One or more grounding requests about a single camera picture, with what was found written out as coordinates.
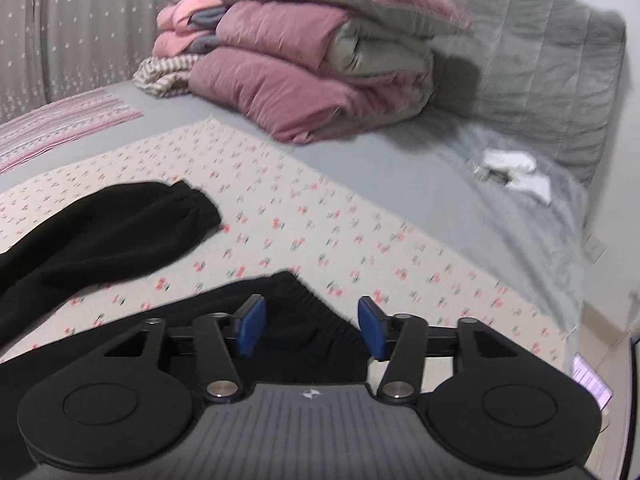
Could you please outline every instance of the wall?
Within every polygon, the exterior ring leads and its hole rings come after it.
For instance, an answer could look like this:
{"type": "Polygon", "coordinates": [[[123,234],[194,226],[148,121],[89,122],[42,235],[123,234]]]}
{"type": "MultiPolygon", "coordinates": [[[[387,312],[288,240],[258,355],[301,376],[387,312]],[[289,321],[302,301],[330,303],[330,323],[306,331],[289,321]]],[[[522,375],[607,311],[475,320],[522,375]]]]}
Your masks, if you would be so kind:
{"type": "Polygon", "coordinates": [[[590,186],[587,232],[606,246],[586,269],[586,299],[615,327],[635,314],[629,293],[640,286],[640,0],[583,0],[626,19],[627,50],[606,153],[590,186]]]}

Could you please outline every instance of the curtain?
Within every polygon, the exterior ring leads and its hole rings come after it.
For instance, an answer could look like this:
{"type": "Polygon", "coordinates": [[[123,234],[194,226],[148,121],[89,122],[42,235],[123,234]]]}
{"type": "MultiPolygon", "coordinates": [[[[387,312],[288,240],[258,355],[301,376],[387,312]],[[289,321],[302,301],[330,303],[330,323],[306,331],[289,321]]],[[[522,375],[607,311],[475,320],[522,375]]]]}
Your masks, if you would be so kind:
{"type": "Polygon", "coordinates": [[[155,41],[162,0],[0,0],[0,122],[126,80],[155,41]]]}

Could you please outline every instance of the cherry print sheet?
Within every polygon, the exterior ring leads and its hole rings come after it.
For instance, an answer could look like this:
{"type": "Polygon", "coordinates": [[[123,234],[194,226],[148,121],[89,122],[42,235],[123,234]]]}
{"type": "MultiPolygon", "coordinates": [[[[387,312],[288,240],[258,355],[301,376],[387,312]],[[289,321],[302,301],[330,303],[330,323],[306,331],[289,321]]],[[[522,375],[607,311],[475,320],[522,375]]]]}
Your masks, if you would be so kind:
{"type": "MultiPolygon", "coordinates": [[[[507,286],[269,142],[214,119],[44,173],[0,195],[0,251],[102,187],[180,179],[218,204],[222,230],[146,278],[83,291],[2,360],[231,280],[291,269],[353,322],[362,295],[390,314],[411,312],[436,325],[473,316],[562,367],[565,334],[507,286]]],[[[383,368],[372,367],[373,383],[383,368]]],[[[446,360],[429,363],[424,387],[448,373],[446,360]]]]}

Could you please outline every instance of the electrical socket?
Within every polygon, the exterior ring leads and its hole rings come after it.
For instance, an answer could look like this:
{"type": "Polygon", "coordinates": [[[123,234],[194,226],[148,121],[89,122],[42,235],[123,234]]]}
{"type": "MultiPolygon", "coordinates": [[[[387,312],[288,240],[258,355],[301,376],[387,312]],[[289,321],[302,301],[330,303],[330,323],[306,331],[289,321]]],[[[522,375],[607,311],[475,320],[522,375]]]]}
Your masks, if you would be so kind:
{"type": "Polygon", "coordinates": [[[593,235],[587,236],[584,241],[584,256],[592,264],[598,261],[598,258],[602,256],[604,249],[606,249],[604,244],[593,235]]]}

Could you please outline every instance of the striped woven mat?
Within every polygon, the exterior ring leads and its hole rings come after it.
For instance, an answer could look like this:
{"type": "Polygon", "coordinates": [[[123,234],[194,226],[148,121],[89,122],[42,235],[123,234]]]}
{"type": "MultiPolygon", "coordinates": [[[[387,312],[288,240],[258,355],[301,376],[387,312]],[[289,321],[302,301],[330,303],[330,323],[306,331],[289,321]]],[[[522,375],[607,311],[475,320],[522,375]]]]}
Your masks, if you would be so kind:
{"type": "Polygon", "coordinates": [[[91,90],[0,124],[0,174],[70,140],[142,116],[103,89],[91,90]]]}

